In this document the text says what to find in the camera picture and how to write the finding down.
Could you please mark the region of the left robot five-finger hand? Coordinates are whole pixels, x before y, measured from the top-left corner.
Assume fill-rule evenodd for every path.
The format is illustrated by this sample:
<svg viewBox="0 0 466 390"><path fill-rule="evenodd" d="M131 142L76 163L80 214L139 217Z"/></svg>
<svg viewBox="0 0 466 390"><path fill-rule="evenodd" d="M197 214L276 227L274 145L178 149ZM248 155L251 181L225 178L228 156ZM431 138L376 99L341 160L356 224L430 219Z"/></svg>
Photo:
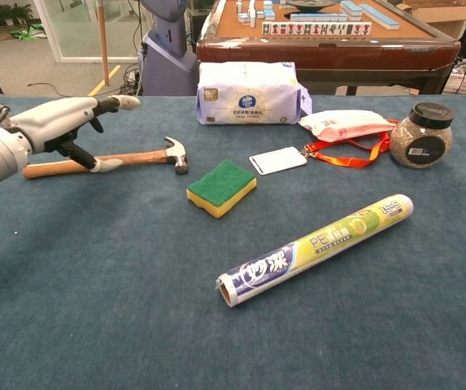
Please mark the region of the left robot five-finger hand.
<svg viewBox="0 0 466 390"><path fill-rule="evenodd" d="M34 154L57 151L91 172L108 172L123 164L119 158L101 160L75 144L77 132L90 123L103 132L98 116L118 110L133 110L141 105L137 97L111 95L95 97L66 97L14 115L11 126L19 129L32 146Z"/></svg>

